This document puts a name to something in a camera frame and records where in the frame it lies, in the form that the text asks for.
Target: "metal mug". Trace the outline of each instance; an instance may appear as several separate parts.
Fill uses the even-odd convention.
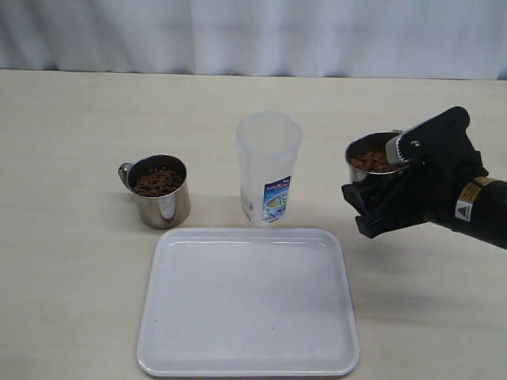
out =
[[[149,169],[166,167],[183,176],[179,188],[165,196],[141,196],[134,192],[135,183]],[[182,223],[190,214],[189,189],[187,187],[187,169],[178,158],[158,154],[137,161],[125,162],[118,168],[118,175],[125,187],[134,194],[135,205],[141,220],[157,230],[167,230]]]
[[[350,159],[359,154],[365,154],[369,150],[385,151],[387,142],[401,133],[402,131],[375,132],[352,141],[345,149],[345,160],[347,164],[349,164],[350,182],[361,182],[368,177],[376,177],[377,180],[384,182],[390,181],[394,176],[398,176],[405,167],[400,167],[399,169],[386,173],[368,172],[352,165]]]

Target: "yellow warning sticker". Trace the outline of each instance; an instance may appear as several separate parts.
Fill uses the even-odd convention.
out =
[[[474,202],[477,199],[478,194],[481,192],[483,187],[495,181],[498,180],[488,177],[477,177],[475,178],[475,182],[479,183],[481,186],[478,186],[474,182],[469,182],[463,188],[456,201],[456,207],[454,210],[455,218],[464,220],[466,222],[470,222],[472,208],[474,206]]]

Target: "white curtain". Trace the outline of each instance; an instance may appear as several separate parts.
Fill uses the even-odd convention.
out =
[[[507,0],[0,0],[0,68],[507,78]]]

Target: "coffee beans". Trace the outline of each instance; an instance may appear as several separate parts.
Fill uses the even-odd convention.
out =
[[[166,167],[149,169],[136,182],[133,190],[141,196],[165,196],[183,183],[183,176]]]
[[[350,159],[350,163],[358,169],[370,173],[389,173],[399,169],[399,166],[387,162],[386,153],[370,150],[365,154],[358,154]]]

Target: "plastic pitcher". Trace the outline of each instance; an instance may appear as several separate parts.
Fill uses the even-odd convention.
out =
[[[251,226],[275,226],[284,217],[302,137],[301,127],[281,112],[259,112],[239,122],[241,202]]]

